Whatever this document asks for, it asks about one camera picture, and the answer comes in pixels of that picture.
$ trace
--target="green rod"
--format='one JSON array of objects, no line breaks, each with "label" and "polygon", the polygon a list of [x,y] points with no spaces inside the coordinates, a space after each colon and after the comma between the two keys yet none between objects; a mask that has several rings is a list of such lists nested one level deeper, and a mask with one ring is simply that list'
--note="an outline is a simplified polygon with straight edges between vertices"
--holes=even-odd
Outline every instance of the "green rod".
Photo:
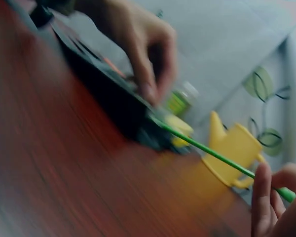
[{"label": "green rod", "polygon": [[[237,163],[227,159],[226,157],[216,153],[215,151],[213,151],[212,149],[206,147],[205,145],[199,143],[199,142],[196,142],[195,140],[191,139],[191,138],[188,138],[184,135],[182,135],[181,133],[175,131],[173,128],[171,128],[170,126],[166,125],[165,123],[161,122],[160,120],[158,120],[157,118],[153,118],[151,117],[151,119],[158,125],[160,126],[162,129],[172,133],[173,135],[175,135],[176,137],[179,137],[181,138],[182,140],[190,143],[191,145],[201,149],[202,151],[216,157],[217,159],[221,160],[222,162],[230,165],[231,167],[239,170],[240,172],[242,172],[243,174],[251,177],[251,178],[255,178],[255,174],[247,169],[245,169],[244,167],[238,165]],[[278,194],[280,196],[282,196],[286,201],[288,201],[289,203],[291,203],[295,197],[296,197],[296,194],[289,190],[288,188],[281,188],[281,189],[275,189]]]}]

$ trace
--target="light gray surface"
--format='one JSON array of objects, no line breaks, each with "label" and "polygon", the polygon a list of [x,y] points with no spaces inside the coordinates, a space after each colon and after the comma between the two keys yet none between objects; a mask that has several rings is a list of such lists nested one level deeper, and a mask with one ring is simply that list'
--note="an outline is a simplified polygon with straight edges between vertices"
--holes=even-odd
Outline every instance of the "light gray surface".
[{"label": "light gray surface", "polygon": [[[196,125],[285,39],[296,25],[296,1],[278,0],[136,0],[147,10],[162,9],[178,33],[179,82],[200,92],[186,119]],[[131,72],[124,52],[81,14],[69,20],[81,37]]]}]

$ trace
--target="green bottle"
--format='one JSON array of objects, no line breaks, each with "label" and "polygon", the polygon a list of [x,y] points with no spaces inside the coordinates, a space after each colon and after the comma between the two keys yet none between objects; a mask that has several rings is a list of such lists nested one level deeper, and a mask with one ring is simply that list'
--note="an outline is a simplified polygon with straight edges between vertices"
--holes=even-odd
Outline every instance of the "green bottle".
[{"label": "green bottle", "polygon": [[198,91],[185,81],[180,88],[172,91],[166,102],[166,108],[175,116],[182,117],[191,108],[197,96]]}]

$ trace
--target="red wooden surface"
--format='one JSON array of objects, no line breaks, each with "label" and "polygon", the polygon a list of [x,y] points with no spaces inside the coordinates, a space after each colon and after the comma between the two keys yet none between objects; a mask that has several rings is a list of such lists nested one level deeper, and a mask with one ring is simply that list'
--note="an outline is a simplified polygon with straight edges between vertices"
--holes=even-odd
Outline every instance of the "red wooden surface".
[{"label": "red wooden surface", "polygon": [[249,207],[197,155],[125,140],[0,0],[0,237],[249,235]]}]

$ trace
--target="leaf print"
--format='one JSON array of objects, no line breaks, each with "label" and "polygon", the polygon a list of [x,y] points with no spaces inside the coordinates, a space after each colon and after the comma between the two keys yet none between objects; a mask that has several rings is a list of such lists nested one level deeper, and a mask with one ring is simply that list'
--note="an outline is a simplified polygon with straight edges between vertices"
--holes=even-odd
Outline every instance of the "leaf print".
[{"label": "leaf print", "polygon": [[244,82],[245,90],[253,97],[265,101],[273,93],[273,82],[267,71],[258,67]]},{"label": "leaf print", "polygon": [[283,139],[273,128],[266,129],[258,140],[263,146],[263,151],[271,157],[277,156],[282,151]]}]

